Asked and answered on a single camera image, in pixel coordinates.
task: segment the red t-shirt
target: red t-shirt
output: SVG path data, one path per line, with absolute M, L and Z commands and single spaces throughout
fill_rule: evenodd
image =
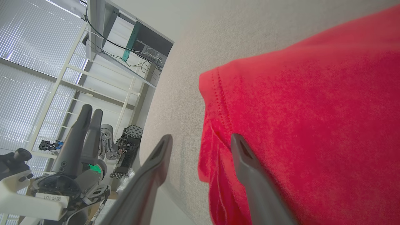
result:
M 199 89 L 214 224 L 251 223 L 232 133 L 300 224 L 400 224 L 400 6 L 217 67 Z

